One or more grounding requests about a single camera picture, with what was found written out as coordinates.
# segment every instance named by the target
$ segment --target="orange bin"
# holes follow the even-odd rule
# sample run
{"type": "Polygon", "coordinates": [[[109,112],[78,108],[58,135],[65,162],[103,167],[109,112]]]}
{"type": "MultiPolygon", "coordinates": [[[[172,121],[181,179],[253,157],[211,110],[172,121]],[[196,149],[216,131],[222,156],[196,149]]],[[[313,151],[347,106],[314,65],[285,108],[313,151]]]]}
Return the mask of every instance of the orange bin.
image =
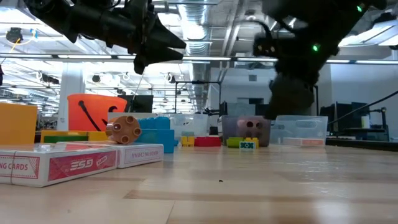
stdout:
{"type": "Polygon", "coordinates": [[[105,131],[108,112],[124,112],[127,101],[113,96],[68,96],[69,131],[105,131]]]}

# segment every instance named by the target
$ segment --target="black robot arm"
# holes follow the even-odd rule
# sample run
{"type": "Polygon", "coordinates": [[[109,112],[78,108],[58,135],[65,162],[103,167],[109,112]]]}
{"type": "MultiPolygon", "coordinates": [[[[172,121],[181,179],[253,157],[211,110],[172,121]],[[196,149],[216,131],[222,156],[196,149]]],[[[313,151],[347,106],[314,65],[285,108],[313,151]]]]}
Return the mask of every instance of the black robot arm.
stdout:
{"type": "Polygon", "coordinates": [[[255,36],[253,54],[275,57],[277,76],[270,84],[272,96],[266,118],[281,114],[300,114],[314,102],[313,86],[327,59],[339,52],[338,44],[372,6],[384,9],[386,0],[265,0],[263,12],[290,31],[275,38],[262,24],[265,34],[255,36]],[[304,23],[293,29],[283,21],[294,17],[304,23]]]}
{"type": "Polygon", "coordinates": [[[184,49],[186,43],[160,22],[151,0],[126,0],[123,8],[113,0],[24,0],[29,11],[75,43],[81,35],[118,45],[136,54],[134,71],[183,55],[171,48],[184,49]]]}

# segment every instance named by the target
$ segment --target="wooden tabletop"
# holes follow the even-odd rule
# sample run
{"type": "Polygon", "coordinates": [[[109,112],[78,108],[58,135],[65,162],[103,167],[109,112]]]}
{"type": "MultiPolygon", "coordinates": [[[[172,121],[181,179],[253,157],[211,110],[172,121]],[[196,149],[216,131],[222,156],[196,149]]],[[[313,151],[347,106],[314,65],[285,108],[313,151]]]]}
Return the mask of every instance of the wooden tabletop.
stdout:
{"type": "Polygon", "coordinates": [[[186,147],[165,161],[36,189],[0,185],[5,224],[398,223],[398,154],[186,147]]]}

